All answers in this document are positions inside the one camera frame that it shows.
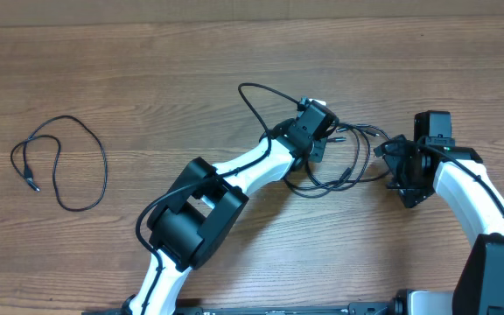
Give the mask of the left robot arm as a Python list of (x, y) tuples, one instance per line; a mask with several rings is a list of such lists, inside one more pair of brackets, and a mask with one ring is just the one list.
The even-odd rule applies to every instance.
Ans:
[(122, 314), (173, 314), (190, 272), (214, 255), (250, 195), (321, 156), (317, 147), (338, 117), (315, 99), (302, 99), (297, 111), (296, 117), (266, 129), (258, 145), (239, 157), (217, 164), (196, 157), (167, 193), (143, 210), (137, 225), (146, 226), (150, 236), (136, 236), (150, 252), (150, 266)]

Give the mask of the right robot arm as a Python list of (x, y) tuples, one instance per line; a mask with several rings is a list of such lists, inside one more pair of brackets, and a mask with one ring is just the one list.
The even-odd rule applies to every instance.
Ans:
[(405, 207), (439, 196), (472, 247), (454, 291), (403, 290), (379, 312), (504, 314), (504, 199), (477, 151), (456, 145), (450, 113), (416, 114), (412, 140), (395, 136), (374, 153), (391, 171), (388, 188)]

